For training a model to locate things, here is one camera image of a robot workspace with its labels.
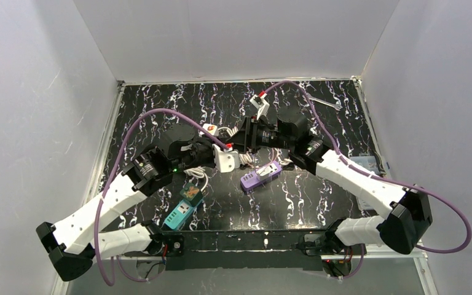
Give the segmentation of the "teal power strip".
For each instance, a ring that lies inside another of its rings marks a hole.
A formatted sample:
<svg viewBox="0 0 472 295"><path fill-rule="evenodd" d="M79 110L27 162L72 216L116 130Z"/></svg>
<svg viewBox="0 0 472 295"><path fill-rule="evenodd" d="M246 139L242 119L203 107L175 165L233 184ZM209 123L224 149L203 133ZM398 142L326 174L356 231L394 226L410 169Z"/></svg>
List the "teal power strip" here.
<svg viewBox="0 0 472 295"><path fill-rule="evenodd" d="M192 206L187 201L181 200L165 218L163 228L173 231L181 230L196 209L196 206Z"/></svg>

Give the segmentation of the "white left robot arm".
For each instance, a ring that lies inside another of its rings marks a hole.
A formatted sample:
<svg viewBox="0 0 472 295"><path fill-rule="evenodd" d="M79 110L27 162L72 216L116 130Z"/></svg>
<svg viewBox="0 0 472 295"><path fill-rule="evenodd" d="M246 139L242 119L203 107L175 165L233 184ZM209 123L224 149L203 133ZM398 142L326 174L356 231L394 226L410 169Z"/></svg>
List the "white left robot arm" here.
<svg viewBox="0 0 472 295"><path fill-rule="evenodd" d="M125 253L145 252L151 256L179 256L183 236L168 234L154 221L142 221L126 229L104 232L125 211L169 185L176 173L199 166L213 167L215 125L197 129L175 124L142 150L111 183L76 212L54 224L36 228L43 247L63 281L72 281L102 259Z"/></svg>

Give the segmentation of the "purple power strip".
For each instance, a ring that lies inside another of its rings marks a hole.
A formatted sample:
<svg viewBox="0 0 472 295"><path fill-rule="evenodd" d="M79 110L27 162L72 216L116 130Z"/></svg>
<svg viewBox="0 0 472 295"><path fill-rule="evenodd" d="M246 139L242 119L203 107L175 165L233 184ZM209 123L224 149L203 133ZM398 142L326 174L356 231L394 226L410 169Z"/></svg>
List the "purple power strip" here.
<svg viewBox="0 0 472 295"><path fill-rule="evenodd" d="M266 167L251 170L240 178L240 186L243 192L249 192L263 184L269 183L278 178L282 172L282 167L277 161L273 161Z"/></svg>

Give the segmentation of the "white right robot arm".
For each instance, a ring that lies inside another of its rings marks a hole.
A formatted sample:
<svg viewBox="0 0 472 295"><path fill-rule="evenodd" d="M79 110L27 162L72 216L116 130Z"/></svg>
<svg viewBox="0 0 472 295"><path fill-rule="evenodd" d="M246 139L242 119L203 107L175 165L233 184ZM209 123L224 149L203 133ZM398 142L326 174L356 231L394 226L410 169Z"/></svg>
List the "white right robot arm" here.
<svg viewBox="0 0 472 295"><path fill-rule="evenodd" d="M238 132L222 142L242 153L264 147L286 149L295 166L373 207L377 213L373 217L346 218L328 227L324 242L329 248L376 244L409 254L433 222L426 193L392 184L338 154L328 140L311 132L308 118L299 111L279 114L276 124L267 123L264 116L246 117Z"/></svg>

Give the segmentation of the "green dragon socket cube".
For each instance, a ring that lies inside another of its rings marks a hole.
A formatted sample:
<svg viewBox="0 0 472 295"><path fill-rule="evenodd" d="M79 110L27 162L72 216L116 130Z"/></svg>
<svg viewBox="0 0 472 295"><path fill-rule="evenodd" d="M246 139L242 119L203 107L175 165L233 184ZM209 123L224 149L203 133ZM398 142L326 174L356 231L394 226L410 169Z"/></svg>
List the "green dragon socket cube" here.
<svg viewBox="0 0 472 295"><path fill-rule="evenodd" d="M203 201L203 192L201 188L192 183L186 183L180 190L179 194L191 207L196 207Z"/></svg>

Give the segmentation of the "small white cube charger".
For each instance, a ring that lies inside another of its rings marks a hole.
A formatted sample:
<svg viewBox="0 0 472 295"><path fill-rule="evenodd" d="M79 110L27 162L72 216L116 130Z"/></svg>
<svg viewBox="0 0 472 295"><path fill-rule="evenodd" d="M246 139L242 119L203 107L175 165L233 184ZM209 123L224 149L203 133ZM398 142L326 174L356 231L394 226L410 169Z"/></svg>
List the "small white cube charger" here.
<svg viewBox="0 0 472 295"><path fill-rule="evenodd" d="M260 180L267 179L270 176L270 174L273 173L274 171L275 171L275 165L270 164L270 165L263 166L263 167L257 169L256 170L256 176Z"/></svg>

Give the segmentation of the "white multi-socket adapter plug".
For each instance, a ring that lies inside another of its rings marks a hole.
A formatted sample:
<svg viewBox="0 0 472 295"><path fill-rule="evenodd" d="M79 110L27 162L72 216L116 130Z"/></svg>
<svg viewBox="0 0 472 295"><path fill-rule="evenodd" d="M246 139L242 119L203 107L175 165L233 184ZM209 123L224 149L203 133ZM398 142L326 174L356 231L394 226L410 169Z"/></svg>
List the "white multi-socket adapter plug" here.
<svg viewBox="0 0 472 295"><path fill-rule="evenodd" d="M213 136L219 135L219 127L213 124L203 124L202 128L205 129L209 134Z"/></svg>

